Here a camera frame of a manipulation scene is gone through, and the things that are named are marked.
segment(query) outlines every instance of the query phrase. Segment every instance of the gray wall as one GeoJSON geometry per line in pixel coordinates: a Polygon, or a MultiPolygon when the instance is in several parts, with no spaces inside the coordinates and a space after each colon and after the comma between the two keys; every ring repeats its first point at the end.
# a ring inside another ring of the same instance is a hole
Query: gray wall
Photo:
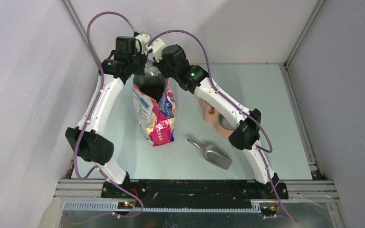
{"type": "Polygon", "coordinates": [[[365,1],[328,0],[289,72],[320,168],[365,227],[365,1]]]}
{"type": "Polygon", "coordinates": [[[0,228],[37,227],[95,75],[59,0],[0,0],[0,228]]]}

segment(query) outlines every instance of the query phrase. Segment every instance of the white backdrop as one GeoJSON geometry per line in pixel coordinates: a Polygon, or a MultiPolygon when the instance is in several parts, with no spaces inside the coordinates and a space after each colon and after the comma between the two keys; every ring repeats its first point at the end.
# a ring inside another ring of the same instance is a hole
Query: white backdrop
{"type": "MultiPolygon", "coordinates": [[[[102,11],[124,14],[138,31],[152,36],[184,29],[204,43],[213,63],[284,62],[317,0],[72,0],[85,29],[102,11]]],[[[132,35],[114,15],[97,19],[93,44],[101,58],[114,49],[117,36],[132,35]]],[[[185,34],[166,35],[166,44],[178,43],[195,63],[204,57],[195,40],[185,34]]]]}
{"type": "Polygon", "coordinates": [[[35,228],[96,69],[59,0],[0,0],[0,228],[35,228]]]}

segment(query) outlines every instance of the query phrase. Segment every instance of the scoop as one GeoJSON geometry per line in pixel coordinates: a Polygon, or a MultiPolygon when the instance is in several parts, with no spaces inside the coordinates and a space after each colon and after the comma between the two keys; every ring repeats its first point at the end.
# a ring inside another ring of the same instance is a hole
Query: scoop
{"type": "Polygon", "coordinates": [[[187,139],[187,141],[189,141],[192,145],[201,149],[203,157],[211,164],[214,164],[225,170],[228,170],[231,163],[233,162],[225,153],[223,153],[215,145],[208,145],[206,147],[201,147],[196,141],[192,139],[187,139]]]}

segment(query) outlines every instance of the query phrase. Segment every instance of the metal frame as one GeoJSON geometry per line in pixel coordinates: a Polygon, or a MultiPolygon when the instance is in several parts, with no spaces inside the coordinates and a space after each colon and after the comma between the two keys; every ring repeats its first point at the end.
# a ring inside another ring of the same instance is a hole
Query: metal frame
{"type": "MultiPolygon", "coordinates": [[[[310,171],[313,176],[316,177],[316,172],[318,172],[317,160],[314,154],[314,150],[312,144],[310,142],[310,138],[307,132],[307,128],[305,125],[305,121],[303,118],[303,114],[301,112],[300,104],[298,102],[293,83],[290,79],[290,75],[288,72],[288,67],[292,62],[295,54],[297,53],[298,48],[300,47],[302,41],[304,40],[307,32],[312,26],[315,18],[320,12],[322,6],[324,5],[326,0],[319,0],[315,5],[313,12],[308,18],[304,28],[302,29],[298,39],[295,42],[287,60],[285,63],[279,64],[282,77],[285,82],[288,95],[290,97],[290,102],[292,105],[293,113],[296,118],[296,122],[299,128],[300,137],[303,142],[303,146],[306,151],[306,156],[308,160],[308,164],[310,166],[310,171]]],[[[83,43],[88,49],[86,31],[75,12],[70,0],[61,0],[64,5],[65,10],[67,11],[72,23],[75,25],[78,34],[81,36],[83,43]]],[[[113,205],[115,201],[125,200],[125,199],[102,199],[101,190],[104,180],[59,180],[56,191],[54,193],[54,200],[60,201],[61,208],[60,210],[56,210],[59,213],[55,218],[53,218],[53,223],[58,227],[62,212],[64,209],[72,209],[69,207],[69,203],[87,203],[90,205],[113,205]]],[[[282,180],[282,182],[286,183],[289,199],[282,200],[284,203],[325,203],[326,208],[331,217],[332,225],[335,228],[346,228],[348,224],[346,222],[344,212],[342,206],[339,201],[338,193],[336,192],[336,188],[334,186],[334,182],[332,180],[282,180]]],[[[273,202],[273,200],[268,199],[256,199],[251,201],[254,205],[259,205],[260,203],[273,202]]]]}

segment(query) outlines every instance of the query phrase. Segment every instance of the white tabletop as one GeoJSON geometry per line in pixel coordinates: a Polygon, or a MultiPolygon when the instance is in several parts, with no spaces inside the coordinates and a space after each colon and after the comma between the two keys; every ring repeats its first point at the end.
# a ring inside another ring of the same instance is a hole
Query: white tabletop
{"type": "MultiPolygon", "coordinates": [[[[282,180],[309,180],[306,159],[288,93],[278,65],[218,64],[211,66],[215,81],[232,97],[249,109],[261,111],[261,125],[270,137],[274,151],[266,157],[282,180]]],[[[254,179],[242,151],[233,148],[228,139],[218,135],[202,119],[199,99],[180,89],[172,80],[177,118],[174,142],[153,147],[144,137],[134,115],[132,78],[121,91],[108,118],[104,137],[114,143],[114,155],[131,179],[254,179]],[[202,152],[189,144],[192,138],[200,144],[215,144],[233,160],[228,170],[208,163],[202,152]]],[[[268,147],[265,138],[261,144],[268,147]]],[[[92,167],[78,158],[81,175],[92,167]]],[[[90,178],[103,178],[94,171],[90,178]]]]}

